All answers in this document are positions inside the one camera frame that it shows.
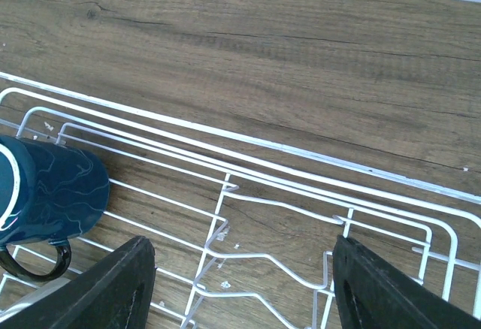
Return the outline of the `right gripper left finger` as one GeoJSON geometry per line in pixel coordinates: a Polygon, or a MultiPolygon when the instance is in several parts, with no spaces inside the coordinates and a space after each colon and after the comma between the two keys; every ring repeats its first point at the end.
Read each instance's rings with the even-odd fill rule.
{"type": "Polygon", "coordinates": [[[136,236],[1,327],[145,328],[155,277],[153,245],[136,236]]]}

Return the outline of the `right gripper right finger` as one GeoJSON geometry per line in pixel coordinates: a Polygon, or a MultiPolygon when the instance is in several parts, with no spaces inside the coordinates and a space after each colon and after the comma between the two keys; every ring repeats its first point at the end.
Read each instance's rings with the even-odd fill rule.
{"type": "Polygon", "coordinates": [[[352,238],[337,237],[333,279],[343,328],[479,328],[480,320],[352,238]]]}

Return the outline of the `dark blue ceramic mug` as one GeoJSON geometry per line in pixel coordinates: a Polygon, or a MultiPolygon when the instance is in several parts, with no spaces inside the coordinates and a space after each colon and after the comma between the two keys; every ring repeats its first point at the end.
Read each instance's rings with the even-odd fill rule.
{"type": "Polygon", "coordinates": [[[24,137],[1,137],[1,266],[31,282],[49,282],[71,263],[70,239],[90,231],[104,214],[110,178],[101,159],[84,149],[24,137]],[[33,273],[9,245],[46,241],[56,264],[33,273]]]}

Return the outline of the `white wire dish rack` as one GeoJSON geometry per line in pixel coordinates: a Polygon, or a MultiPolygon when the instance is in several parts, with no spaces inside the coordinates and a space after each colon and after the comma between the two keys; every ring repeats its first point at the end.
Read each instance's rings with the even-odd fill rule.
{"type": "Polygon", "coordinates": [[[62,281],[147,237],[150,328],[338,328],[339,236],[480,315],[479,195],[8,73],[1,131],[102,159],[110,204],[62,281]]]}

